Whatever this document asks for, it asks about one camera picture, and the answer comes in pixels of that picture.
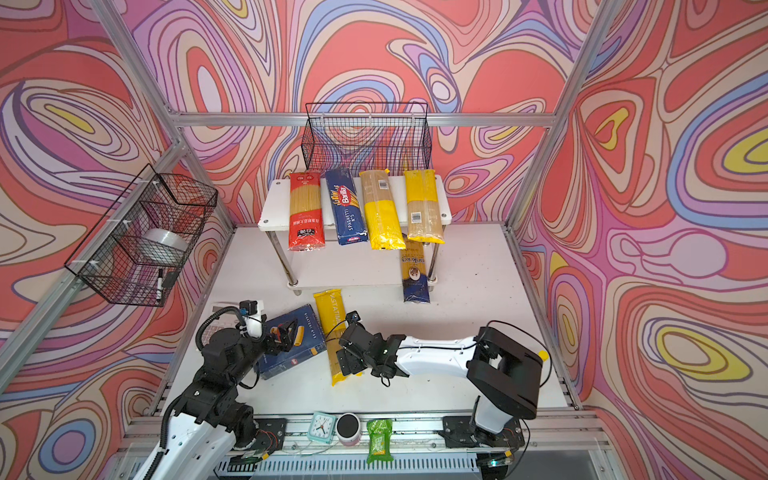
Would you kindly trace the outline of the yellow Pastatime spaghetti bag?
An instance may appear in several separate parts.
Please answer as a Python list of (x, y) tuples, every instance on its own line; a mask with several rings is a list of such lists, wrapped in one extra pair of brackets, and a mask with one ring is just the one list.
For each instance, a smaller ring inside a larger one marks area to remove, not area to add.
[(346, 309), (342, 292), (340, 289), (330, 289), (315, 293), (314, 299), (328, 353), (331, 385), (335, 386), (346, 378), (337, 356), (341, 349), (339, 339), (346, 330)]

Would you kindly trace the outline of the blue Ankara spaghetti bag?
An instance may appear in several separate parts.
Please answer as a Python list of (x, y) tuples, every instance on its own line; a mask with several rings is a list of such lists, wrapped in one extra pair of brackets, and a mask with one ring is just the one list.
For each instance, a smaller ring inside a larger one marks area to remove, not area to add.
[(430, 303), (429, 285), (423, 245), (404, 239), (405, 249), (400, 251), (403, 299), (411, 303)]

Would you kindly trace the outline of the red spaghetti bag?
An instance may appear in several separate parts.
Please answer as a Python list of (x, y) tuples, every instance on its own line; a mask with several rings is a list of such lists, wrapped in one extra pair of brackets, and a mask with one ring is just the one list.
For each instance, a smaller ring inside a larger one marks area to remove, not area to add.
[(315, 173), (292, 173), (288, 248), (311, 251), (325, 246), (321, 182)]

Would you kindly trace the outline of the blue Barilla spaghetti box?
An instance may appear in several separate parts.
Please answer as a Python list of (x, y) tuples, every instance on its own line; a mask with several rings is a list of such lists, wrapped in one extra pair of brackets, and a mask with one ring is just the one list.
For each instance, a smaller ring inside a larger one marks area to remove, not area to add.
[(368, 231), (350, 171), (331, 169), (325, 173), (325, 179), (339, 244), (366, 242)]

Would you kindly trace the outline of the clear yellow spaghetti bag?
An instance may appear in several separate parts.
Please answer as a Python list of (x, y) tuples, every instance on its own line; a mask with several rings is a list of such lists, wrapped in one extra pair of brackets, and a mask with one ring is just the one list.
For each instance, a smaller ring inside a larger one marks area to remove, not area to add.
[(409, 170), (404, 174), (409, 240), (444, 244), (434, 170)]

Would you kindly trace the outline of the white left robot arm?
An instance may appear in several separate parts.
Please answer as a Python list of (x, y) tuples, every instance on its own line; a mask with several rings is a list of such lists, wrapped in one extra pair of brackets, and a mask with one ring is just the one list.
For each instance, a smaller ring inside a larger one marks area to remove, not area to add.
[(228, 452), (251, 446), (259, 434), (254, 409), (237, 400), (239, 389), (263, 357), (292, 349), (298, 322), (272, 329), (258, 323), (260, 334), (252, 337), (241, 319), (205, 339), (209, 325), (195, 334), (203, 364), (163, 413), (158, 443), (138, 479), (204, 479)]

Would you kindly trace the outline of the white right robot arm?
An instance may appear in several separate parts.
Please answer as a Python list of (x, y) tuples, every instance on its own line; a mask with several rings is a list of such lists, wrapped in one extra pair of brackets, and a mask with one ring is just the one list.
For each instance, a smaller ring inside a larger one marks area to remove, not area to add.
[(512, 420), (533, 420), (545, 360), (494, 326), (491, 320), (472, 337), (452, 341), (369, 332), (348, 327), (339, 339), (337, 358), (345, 375), (368, 370), (387, 385), (395, 377), (447, 375), (468, 380), (479, 392), (474, 424), (499, 434)]

